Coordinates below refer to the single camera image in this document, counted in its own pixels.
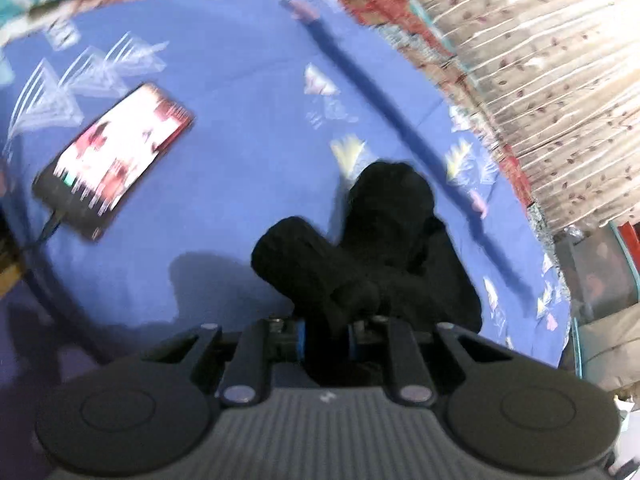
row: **blue bedsheet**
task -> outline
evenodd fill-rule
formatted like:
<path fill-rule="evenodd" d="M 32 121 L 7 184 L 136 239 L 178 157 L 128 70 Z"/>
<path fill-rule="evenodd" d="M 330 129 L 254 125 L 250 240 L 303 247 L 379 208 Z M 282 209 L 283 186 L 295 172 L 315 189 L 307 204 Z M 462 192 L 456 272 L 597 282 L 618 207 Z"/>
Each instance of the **blue bedsheet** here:
<path fill-rule="evenodd" d="M 482 299 L 482 334 L 557 364 L 568 304 L 508 182 L 421 73 L 335 0 L 308 1 L 312 26 L 281 0 L 143 0 L 76 16 L 65 50 L 44 34 L 7 46 L 2 206 L 21 243 L 49 216 L 36 172 L 128 89 L 155 81 L 196 116 L 102 240 L 62 227 L 34 256 L 56 308 L 113 356 L 285 315 L 248 264 L 257 239 L 291 215 L 337 237 L 345 186 L 377 158 L 408 160 Z"/>

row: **screw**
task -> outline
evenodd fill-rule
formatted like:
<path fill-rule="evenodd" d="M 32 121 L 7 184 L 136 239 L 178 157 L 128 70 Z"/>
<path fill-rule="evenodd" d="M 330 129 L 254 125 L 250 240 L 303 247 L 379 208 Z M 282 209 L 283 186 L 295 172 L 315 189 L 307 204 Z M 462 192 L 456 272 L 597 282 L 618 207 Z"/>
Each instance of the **screw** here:
<path fill-rule="evenodd" d="M 246 404 L 255 399 L 255 390 L 245 384 L 236 384 L 236 386 L 229 386 L 222 396 L 229 402 Z"/>
<path fill-rule="evenodd" d="M 409 402 L 427 402 L 431 399 L 433 392 L 426 386 L 418 386 L 418 384 L 409 384 L 400 390 L 400 397 Z"/>

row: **curtain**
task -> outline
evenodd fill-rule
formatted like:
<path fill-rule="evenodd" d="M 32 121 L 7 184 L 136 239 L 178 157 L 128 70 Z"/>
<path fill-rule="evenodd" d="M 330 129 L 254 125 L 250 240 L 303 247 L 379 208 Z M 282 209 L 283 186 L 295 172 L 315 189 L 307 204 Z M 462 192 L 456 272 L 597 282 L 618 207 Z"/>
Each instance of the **curtain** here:
<path fill-rule="evenodd" d="M 640 221 L 640 0 L 419 0 L 550 227 Z"/>

